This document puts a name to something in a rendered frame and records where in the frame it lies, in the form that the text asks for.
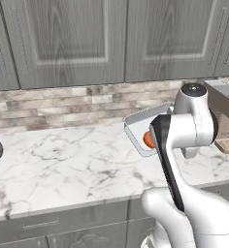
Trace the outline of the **grey base cupboard door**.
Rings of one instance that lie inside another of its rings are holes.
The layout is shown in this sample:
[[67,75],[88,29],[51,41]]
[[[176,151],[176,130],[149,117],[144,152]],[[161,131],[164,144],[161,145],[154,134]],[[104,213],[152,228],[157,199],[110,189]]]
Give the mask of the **grey base cupboard door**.
[[142,242],[151,233],[153,226],[154,220],[152,218],[129,221],[126,248],[141,248]]
[[0,248],[49,248],[49,246],[44,237],[35,237],[23,240],[1,242]]
[[125,248],[125,222],[48,235],[49,248]]

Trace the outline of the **orange food piece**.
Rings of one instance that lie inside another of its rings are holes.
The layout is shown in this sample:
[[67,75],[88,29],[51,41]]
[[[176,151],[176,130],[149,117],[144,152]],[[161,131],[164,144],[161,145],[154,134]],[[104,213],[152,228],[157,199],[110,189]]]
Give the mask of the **orange food piece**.
[[147,147],[154,148],[154,144],[153,144],[153,141],[152,141],[151,136],[150,136],[150,131],[146,131],[144,133],[143,141]]

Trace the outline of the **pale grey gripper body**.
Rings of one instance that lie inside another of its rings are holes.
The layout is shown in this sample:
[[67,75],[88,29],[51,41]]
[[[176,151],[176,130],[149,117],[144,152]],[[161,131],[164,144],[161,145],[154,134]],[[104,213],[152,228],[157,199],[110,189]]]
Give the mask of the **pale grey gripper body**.
[[199,152],[198,147],[185,147],[181,150],[181,153],[185,159],[194,158]]

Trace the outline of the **white tupperware container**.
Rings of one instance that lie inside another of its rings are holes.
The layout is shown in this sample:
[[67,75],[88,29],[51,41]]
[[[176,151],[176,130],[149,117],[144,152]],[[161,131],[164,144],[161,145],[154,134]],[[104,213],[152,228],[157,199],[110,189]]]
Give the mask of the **white tupperware container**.
[[157,153],[155,148],[149,148],[144,143],[144,134],[149,130],[150,122],[158,114],[172,113],[173,109],[174,104],[167,102],[133,112],[124,118],[124,132],[142,157],[150,157]]

